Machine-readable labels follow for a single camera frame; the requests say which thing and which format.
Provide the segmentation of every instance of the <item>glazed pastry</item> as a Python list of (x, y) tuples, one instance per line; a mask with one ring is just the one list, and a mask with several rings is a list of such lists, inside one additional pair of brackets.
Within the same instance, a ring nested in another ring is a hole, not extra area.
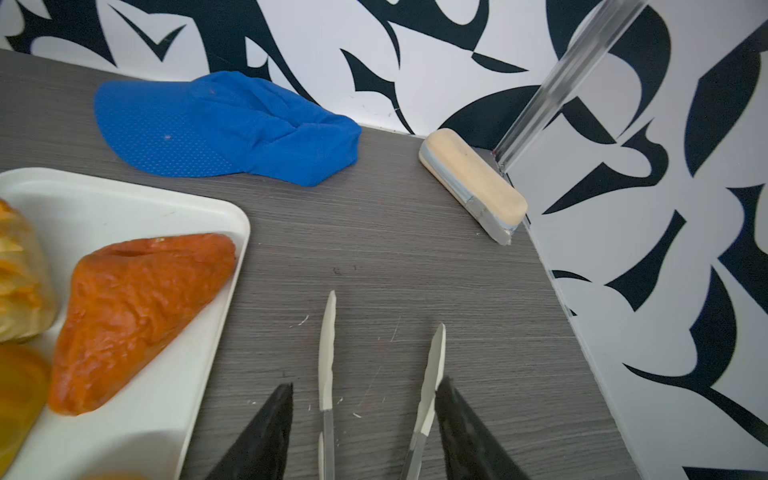
[(0, 345), (0, 477), (40, 414), (51, 367), (26, 345)]
[(0, 343), (42, 333), (55, 317), (51, 274), (35, 232), (0, 200)]
[(217, 295), (235, 268), (218, 233), (131, 240), (74, 268), (48, 405), (80, 415), (104, 405)]
[(80, 480), (147, 480), (147, 477), (138, 473), (104, 473), (101, 475), (89, 475)]

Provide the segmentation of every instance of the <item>blue cap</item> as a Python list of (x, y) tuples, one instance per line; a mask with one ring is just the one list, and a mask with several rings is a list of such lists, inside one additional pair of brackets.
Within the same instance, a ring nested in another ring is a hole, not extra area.
[(96, 121), (130, 165), (164, 177), (248, 172), (311, 187), (357, 161), (361, 129), (262, 78), (108, 81)]

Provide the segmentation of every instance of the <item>croissant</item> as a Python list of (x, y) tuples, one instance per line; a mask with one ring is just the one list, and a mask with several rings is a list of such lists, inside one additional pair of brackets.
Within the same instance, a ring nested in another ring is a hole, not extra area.
[(0, 200), (0, 343), (42, 333), (55, 317), (48, 261), (35, 232)]

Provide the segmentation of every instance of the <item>white tray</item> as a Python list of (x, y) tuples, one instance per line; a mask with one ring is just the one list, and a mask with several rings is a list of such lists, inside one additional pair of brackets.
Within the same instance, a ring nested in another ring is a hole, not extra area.
[(0, 197), (34, 225), (51, 264), (58, 318), (31, 342), (49, 360), (66, 317), (72, 270), (84, 255), (110, 243), (186, 233), (225, 233), (235, 243), (237, 268), (216, 299), (98, 410), (65, 417), (44, 408), (3, 480), (115, 471), (178, 478), (243, 263), (248, 218), (222, 200), (48, 168), (0, 174)]

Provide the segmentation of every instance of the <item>orange pastry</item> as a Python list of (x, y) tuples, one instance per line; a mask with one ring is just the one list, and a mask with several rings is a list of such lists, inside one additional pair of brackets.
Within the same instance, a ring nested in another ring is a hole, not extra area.
[(80, 415), (104, 405), (217, 295), (235, 268), (218, 233), (131, 240), (74, 268), (56, 342), (48, 406)]
[(0, 477), (40, 414), (51, 367), (26, 345), (0, 345)]

